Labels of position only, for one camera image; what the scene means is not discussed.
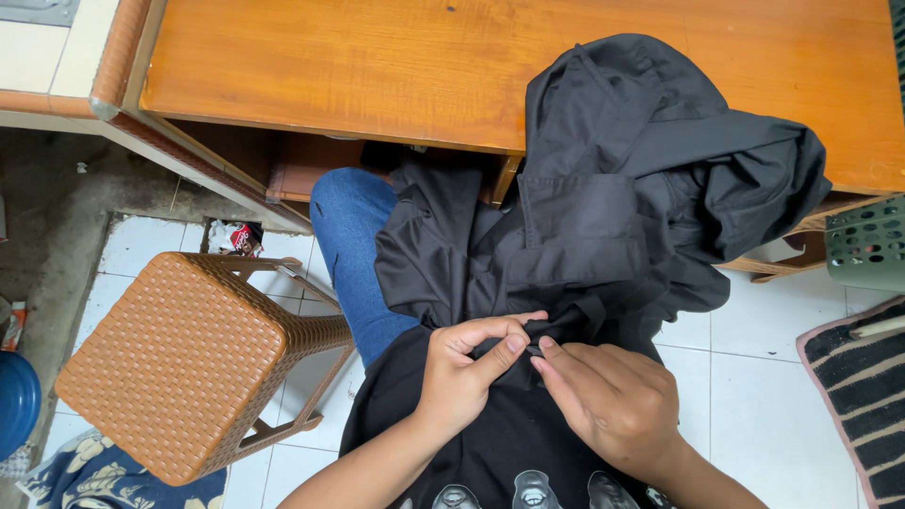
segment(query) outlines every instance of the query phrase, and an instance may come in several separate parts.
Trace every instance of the person's right hand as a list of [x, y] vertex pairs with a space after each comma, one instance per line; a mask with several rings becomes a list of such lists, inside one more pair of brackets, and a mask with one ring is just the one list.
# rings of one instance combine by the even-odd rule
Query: person's right hand
[[540, 339], [532, 357], [568, 425], [607, 463], [664, 486], [693, 456], [679, 435], [676, 381], [648, 357], [614, 345], [559, 346]]

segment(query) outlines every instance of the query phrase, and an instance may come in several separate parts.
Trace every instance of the green plastic basket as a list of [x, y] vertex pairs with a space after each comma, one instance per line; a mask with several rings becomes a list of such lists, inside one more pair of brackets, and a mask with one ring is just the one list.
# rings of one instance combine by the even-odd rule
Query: green plastic basket
[[905, 292], [905, 195], [827, 217], [825, 242], [834, 280]]

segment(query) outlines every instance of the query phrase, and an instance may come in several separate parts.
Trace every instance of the blue jeans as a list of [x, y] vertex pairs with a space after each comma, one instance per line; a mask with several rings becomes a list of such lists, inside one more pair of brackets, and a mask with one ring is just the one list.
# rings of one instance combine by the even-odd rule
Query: blue jeans
[[374, 235], [395, 204], [389, 184], [358, 168], [334, 169], [311, 190], [314, 235], [365, 367], [418, 324], [417, 318], [386, 308], [374, 272]]

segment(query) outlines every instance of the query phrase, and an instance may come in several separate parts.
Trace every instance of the person's left hand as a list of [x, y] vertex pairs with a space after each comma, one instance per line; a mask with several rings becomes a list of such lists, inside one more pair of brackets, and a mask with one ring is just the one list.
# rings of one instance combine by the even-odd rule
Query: person's left hand
[[[528, 312], [462, 322], [431, 334], [424, 366], [421, 400], [413, 417], [422, 420], [447, 439], [478, 417], [487, 403], [488, 389], [515, 363], [528, 346], [522, 329], [528, 320], [546, 320], [547, 312]], [[488, 338], [502, 338], [474, 360], [474, 347]]]

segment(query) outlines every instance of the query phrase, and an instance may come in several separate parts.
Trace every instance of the blue patterned cloth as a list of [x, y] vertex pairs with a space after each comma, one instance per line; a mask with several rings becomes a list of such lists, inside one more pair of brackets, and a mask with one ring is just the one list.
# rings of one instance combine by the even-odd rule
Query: blue patterned cloth
[[220, 509], [226, 469], [187, 485], [167, 485], [93, 429], [16, 485], [36, 500], [37, 509]]

